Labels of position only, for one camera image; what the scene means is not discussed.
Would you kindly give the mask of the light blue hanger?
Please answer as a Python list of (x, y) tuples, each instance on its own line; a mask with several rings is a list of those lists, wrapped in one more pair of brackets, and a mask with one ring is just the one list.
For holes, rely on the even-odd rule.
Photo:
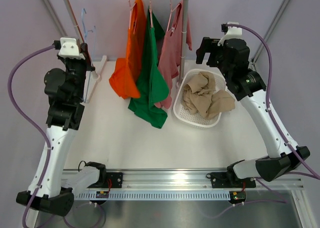
[[(88, 30), (85, 25), (85, 14), (86, 14), (86, 9), (83, 8), (81, 11), (81, 23), (82, 23), (82, 28), (83, 28), (83, 38), (84, 42), (87, 43), (87, 37), (88, 33), (91, 32), (94, 34), (94, 40), (93, 40), (93, 50), (92, 50), (92, 55), (90, 55), (91, 58), (91, 66), (93, 66), (93, 58), (95, 56), (95, 51), (96, 51), (96, 38), (97, 38), (97, 31), (96, 27), (93, 26), (92, 29)], [(90, 101), (90, 96), (93, 93), (94, 85), (96, 84), (96, 81), (98, 80), (98, 74), (96, 70), (90, 71), (89, 73), (89, 78), (88, 78), (88, 85), (87, 85), (87, 91), (85, 93), (84, 97), (84, 102), (89, 103)]]

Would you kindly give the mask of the beige t shirt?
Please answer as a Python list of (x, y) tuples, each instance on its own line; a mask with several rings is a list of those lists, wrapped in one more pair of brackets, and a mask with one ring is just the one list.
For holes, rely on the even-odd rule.
[(199, 113), (206, 120), (235, 109), (235, 99), (225, 90), (216, 89), (214, 74), (199, 72), (183, 87), (182, 105), (192, 115)]

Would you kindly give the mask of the orange t shirt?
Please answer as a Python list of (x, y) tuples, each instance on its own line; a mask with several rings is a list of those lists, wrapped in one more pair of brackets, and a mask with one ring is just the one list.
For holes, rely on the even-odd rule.
[(142, 70), (142, 54), (147, 18), (143, 0), (135, 0), (128, 29), (126, 57), (118, 58), (109, 83), (116, 94), (123, 98), (139, 98), (136, 82)]

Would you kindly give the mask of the pink hanger of orange shirt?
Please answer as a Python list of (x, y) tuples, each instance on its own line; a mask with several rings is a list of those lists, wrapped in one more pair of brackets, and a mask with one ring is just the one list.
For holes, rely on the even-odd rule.
[(136, 32), (137, 29), (137, 21), (138, 21), (138, 0), (134, 0), (132, 2), (131, 0), (128, 0), (128, 5), (130, 8), (130, 14), (129, 14), (129, 29), (133, 32)]

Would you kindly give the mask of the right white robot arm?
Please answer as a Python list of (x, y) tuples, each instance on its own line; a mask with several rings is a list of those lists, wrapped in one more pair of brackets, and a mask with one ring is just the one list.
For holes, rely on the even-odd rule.
[(306, 146), (288, 134), (279, 116), (270, 116), (271, 102), (266, 99), (267, 87), (258, 72), (249, 68), (250, 49), (242, 39), (225, 40), (204, 37), (196, 51), (196, 63), (202, 64), (209, 54), (207, 66), (217, 67), (227, 88), (254, 121), (267, 150), (267, 156), (241, 160), (227, 167), (226, 180), (232, 187), (240, 187), (244, 181), (260, 177), (273, 181), (298, 168), (310, 156)]

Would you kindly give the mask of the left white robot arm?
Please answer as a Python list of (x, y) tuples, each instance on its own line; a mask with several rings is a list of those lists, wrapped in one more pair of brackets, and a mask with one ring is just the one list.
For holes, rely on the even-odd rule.
[(88, 162), (73, 178), (62, 183), (62, 174), (71, 143), (84, 113), (83, 95), (88, 71), (94, 71), (86, 43), (74, 38), (61, 38), (41, 50), (58, 50), (57, 58), (65, 69), (54, 68), (44, 77), (48, 96), (47, 129), (42, 134), (45, 146), (40, 162), (27, 190), (16, 196), (16, 202), (27, 209), (66, 216), (75, 196), (91, 185), (103, 187), (107, 182), (106, 167)]

